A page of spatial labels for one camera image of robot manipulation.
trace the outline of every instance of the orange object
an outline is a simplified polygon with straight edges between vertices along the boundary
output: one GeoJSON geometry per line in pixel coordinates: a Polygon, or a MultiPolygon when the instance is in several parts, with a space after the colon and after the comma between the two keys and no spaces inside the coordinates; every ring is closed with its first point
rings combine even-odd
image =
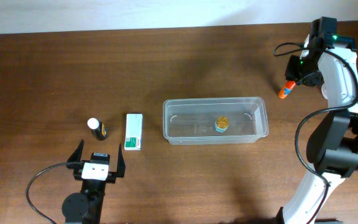
{"type": "Polygon", "coordinates": [[[296,83],[294,81],[289,81],[285,84],[285,86],[278,93],[278,97],[284,99],[290,94],[291,90],[295,87],[296,83]]]}

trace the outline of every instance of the plastic tray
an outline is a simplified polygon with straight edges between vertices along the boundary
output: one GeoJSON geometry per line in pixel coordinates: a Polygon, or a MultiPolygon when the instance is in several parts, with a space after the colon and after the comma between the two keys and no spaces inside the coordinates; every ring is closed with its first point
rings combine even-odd
{"type": "Polygon", "coordinates": [[[253,143],[269,133],[260,97],[167,100],[163,104],[164,137],[173,145],[253,143]],[[220,116],[229,127],[220,133],[220,116]]]}

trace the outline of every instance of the gold object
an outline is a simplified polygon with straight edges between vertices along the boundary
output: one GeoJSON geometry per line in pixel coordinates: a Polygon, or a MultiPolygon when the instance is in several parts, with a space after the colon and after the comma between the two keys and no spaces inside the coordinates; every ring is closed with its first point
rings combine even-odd
{"type": "Polygon", "coordinates": [[[228,118],[225,116],[219,117],[218,120],[216,120],[216,126],[222,129],[227,128],[229,126],[228,118]]]}

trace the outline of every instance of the small black bottle with white cap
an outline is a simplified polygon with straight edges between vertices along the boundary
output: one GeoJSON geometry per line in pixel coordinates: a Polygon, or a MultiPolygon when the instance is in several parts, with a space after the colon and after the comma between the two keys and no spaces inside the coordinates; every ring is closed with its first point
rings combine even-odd
{"type": "Polygon", "coordinates": [[[87,124],[96,139],[103,141],[107,138],[107,131],[102,122],[98,121],[96,118],[90,118],[87,124]]]}

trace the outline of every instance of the white background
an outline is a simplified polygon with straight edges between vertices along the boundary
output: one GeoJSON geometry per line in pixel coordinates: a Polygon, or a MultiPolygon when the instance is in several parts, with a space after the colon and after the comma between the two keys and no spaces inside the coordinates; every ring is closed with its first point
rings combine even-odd
{"type": "Polygon", "coordinates": [[[0,0],[0,34],[358,20],[358,0],[0,0]]]}

